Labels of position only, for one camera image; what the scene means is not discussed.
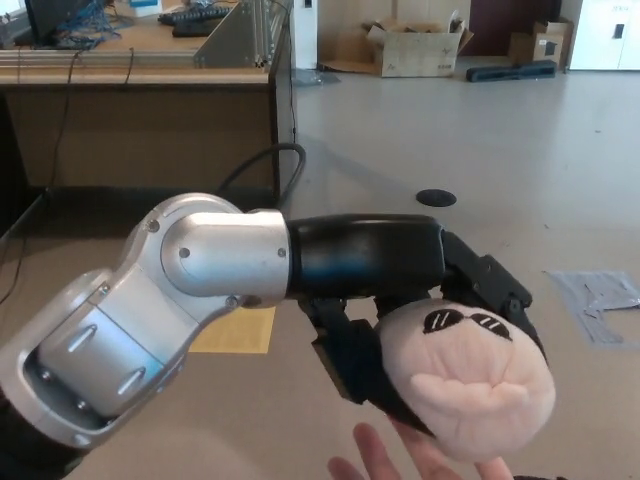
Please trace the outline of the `person's bare hand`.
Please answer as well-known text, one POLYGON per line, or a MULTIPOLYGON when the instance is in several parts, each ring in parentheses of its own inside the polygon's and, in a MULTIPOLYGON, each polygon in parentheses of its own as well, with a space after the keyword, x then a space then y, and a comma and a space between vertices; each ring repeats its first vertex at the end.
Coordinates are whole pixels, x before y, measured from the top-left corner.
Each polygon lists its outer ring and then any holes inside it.
POLYGON ((331 479, 465 479, 425 434, 395 420, 391 421, 406 451, 404 466, 393 458, 379 431, 369 423, 357 424, 352 432, 361 467, 347 458, 328 460, 331 479))

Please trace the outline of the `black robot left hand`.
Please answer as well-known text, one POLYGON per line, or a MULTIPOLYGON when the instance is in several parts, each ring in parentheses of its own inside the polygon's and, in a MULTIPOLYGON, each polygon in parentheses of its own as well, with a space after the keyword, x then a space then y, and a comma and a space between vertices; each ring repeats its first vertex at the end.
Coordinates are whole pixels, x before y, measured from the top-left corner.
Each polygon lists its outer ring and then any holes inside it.
POLYGON ((345 214, 293 220, 287 228, 287 296, 311 321, 314 350, 340 395, 352 403, 369 402, 423 433, 429 430, 384 372, 374 328, 347 316, 353 298, 373 298, 383 317, 440 288, 445 299, 497 314, 536 347, 542 345, 526 315, 530 292, 493 256, 476 254, 432 217, 345 214))

